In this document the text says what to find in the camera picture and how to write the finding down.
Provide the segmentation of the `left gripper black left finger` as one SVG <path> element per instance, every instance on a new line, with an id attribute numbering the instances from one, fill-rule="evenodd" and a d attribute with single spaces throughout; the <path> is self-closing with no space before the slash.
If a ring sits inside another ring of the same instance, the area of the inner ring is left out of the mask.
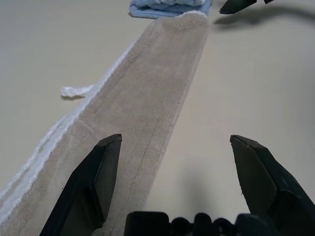
<path id="1" fill-rule="evenodd" d="M 100 140 L 72 172 L 42 236 L 90 236 L 105 223 L 115 189 L 122 135 Z"/>

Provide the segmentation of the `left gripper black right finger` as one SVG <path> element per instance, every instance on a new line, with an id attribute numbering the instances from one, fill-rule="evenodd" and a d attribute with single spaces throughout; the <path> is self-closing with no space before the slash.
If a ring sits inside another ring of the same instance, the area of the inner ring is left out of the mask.
<path id="1" fill-rule="evenodd" d="M 257 141 L 232 135 L 230 143 L 250 213 L 268 216 L 280 236 L 313 236 L 315 205 L 294 176 Z"/>

